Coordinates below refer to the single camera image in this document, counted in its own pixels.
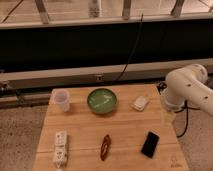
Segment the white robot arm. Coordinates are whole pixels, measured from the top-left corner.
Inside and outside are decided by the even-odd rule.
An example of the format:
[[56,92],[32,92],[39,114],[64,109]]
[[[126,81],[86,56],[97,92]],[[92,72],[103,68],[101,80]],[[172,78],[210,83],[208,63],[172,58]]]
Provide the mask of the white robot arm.
[[167,87],[160,94],[165,109],[161,115],[164,126],[172,124],[175,112],[183,107],[185,101],[213,116],[213,90],[205,85],[207,79],[207,70],[200,64],[187,65],[166,75]]

